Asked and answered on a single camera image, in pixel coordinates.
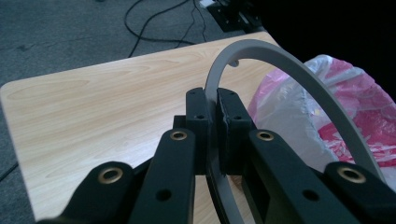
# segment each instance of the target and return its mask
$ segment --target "wooden table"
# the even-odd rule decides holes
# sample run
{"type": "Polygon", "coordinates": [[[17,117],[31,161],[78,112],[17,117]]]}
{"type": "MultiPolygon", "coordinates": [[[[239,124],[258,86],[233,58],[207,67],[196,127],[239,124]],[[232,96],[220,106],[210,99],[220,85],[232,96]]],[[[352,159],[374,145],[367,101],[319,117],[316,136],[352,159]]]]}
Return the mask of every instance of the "wooden table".
{"type": "MultiPolygon", "coordinates": [[[[58,216],[93,167],[107,161],[136,167],[151,157],[173,116],[185,114],[186,91],[203,87],[218,54],[246,38],[275,44],[267,33],[256,33],[4,85],[1,102],[35,219],[58,216]]],[[[226,68],[220,85],[248,106],[273,69],[242,60],[226,68]]],[[[235,195],[250,221],[243,195],[235,195]]],[[[202,176],[194,222],[219,222],[202,176]]]]}

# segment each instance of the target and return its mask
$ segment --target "floor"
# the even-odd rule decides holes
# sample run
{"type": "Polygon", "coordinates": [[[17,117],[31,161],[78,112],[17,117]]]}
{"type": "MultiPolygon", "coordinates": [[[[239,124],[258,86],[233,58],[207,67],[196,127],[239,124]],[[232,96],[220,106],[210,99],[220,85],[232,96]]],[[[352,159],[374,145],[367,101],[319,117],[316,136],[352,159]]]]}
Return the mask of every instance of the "floor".
{"type": "MultiPolygon", "coordinates": [[[[0,0],[0,87],[244,33],[222,32],[198,0],[0,0]]],[[[0,223],[34,223],[0,111],[0,223]]]]}

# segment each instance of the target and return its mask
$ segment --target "light wood tabletop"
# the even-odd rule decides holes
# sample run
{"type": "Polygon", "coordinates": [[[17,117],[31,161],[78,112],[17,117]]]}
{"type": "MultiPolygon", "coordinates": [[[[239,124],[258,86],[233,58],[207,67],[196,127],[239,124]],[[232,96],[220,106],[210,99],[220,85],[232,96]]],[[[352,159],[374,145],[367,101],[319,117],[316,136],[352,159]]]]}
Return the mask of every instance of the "light wood tabletop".
{"type": "MultiPolygon", "coordinates": [[[[186,91],[203,87],[210,66],[240,39],[275,44],[265,32],[9,82],[1,103],[35,219],[58,216],[101,163],[136,167],[150,158],[174,115],[185,114],[186,91]]],[[[227,66],[220,86],[245,106],[274,67],[254,60],[227,66]]],[[[194,223],[218,223],[205,178],[197,177],[194,223]]],[[[236,200],[244,203],[238,190],[236,200]]],[[[248,208],[241,213],[247,221],[248,208]]]]}

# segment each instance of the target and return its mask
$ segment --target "curved plastic band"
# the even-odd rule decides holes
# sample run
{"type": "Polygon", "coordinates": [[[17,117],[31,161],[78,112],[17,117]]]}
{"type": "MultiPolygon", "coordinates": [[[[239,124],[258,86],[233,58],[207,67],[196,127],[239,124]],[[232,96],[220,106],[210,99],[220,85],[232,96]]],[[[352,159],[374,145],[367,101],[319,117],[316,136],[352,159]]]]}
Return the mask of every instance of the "curved plastic band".
{"type": "Polygon", "coordinates": [[[298,59],[280,47],[260,40],[240,40],[225,48],[213,62],[205,84],[205,95],[212,119],[215,117],[217,89],[225,66],[239,59],[270,63],[294,78],[323,108],[343,137],[354,161],[385,182],[370,148],[343,107],[322,82],[298,59]]]}

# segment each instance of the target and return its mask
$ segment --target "pink and white plastic bag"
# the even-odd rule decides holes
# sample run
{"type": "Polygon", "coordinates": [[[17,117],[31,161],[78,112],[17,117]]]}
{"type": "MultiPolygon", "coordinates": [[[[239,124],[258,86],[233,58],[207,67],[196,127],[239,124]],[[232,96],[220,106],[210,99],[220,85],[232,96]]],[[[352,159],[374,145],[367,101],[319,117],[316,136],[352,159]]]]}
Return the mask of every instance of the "pink and white plastic bag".
{"type": "MultiPolygon", "coordinates": [[[[319,55],[305,65],[361,130],[389,185],[396,189],[396,104],[368,74],[350,63],[319,55]]],[[[331,161],[353,162],[318,103],[280,69],[264,77],[247,110],[258,128],[279,133],[307,165],[319,171],[331,161]]]]}

